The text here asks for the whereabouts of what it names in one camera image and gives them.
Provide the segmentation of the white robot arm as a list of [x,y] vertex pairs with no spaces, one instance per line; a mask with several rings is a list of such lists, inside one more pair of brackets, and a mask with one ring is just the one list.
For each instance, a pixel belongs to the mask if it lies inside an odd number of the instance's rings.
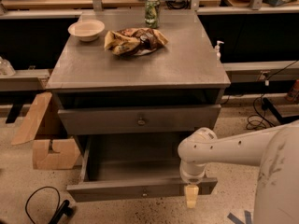
[[253,224],[299,224],[299,121],[219,139],[201,128],[178,145],[180,176],[199,184],[212,162],[257,166]]

